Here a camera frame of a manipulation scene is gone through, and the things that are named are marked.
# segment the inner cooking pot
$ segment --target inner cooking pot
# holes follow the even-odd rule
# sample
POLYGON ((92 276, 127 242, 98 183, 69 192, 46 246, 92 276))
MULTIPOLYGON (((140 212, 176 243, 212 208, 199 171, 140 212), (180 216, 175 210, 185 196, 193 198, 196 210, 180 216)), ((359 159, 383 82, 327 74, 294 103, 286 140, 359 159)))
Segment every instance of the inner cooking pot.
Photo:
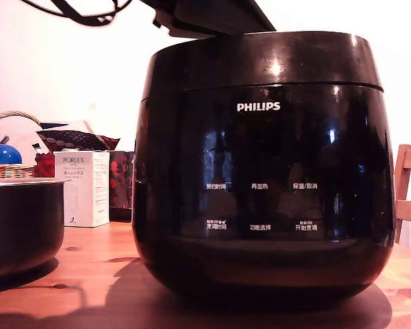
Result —
POLYGON ((133 228, 194 297, 352 296, 393 247, 393 165, 368 42, 334 32, 195 40, 151 59, 133 228))
POLYGON ((0 179, 0 280, 51 260, 64 238, 64 183, 0 179))

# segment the red cloth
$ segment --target red cloth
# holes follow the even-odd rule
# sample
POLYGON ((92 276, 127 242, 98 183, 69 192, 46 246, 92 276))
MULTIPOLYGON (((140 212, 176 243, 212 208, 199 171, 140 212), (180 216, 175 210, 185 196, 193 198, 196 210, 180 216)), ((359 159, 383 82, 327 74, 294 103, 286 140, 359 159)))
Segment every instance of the red cloth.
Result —
POLYGON ((53 154, 37 154, 37 165, 34 168, 35 177, 55 177, 55 156, 53 154))

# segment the philips logo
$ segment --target philips logo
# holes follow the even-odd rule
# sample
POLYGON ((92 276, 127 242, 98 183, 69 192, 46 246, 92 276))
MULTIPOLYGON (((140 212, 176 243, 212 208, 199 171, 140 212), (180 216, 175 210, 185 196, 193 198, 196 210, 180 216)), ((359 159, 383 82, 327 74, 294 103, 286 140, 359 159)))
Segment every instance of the philips logo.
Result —
POLYGON ((238 112, 253 112, 253 111, 278 111, 280 110, 280 102, 268 101, 266 103, 238 103, 237 105, 238 112))

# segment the black cable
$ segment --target black cable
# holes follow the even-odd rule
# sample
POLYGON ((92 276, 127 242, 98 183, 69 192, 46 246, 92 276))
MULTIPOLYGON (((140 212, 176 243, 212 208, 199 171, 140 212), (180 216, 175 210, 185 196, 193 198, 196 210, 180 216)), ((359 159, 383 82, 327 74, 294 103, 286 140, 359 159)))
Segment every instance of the black cable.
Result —
POLYGON ((47 14, 72 19, 76 23, 86 26, 102 26, 110 24, 114 16, 116 16, 118 12, 125 9, 132 2, 132 0, 127 0, 122 6, 119 7, 118 0, 112 0, 112 2, 114 3, 114 10, 112 12, 107 12, 98 15, 82 16, 79 12, 73 9, 65 0, 51 0, 62 12, 54 12, 53 10, 41 7, 40 5, 37 5, 36 3, 33 3, 30 0, 21 1, 38 10, 41 10, 42 12, 46 12, 47 14))

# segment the wooden tabletop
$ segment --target wooden tabletop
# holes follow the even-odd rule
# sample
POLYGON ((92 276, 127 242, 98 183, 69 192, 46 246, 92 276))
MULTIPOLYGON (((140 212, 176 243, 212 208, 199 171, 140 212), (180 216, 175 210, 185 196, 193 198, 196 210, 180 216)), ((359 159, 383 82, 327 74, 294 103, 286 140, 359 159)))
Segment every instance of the wooden tabletop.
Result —
POLYGON ((411 328, 411 250, 402 245, 363 293, 294 314, 186 305, 147 272, 129 223, 66 228, 56 259, 51 273, 0 291, 0 328, 411 328))

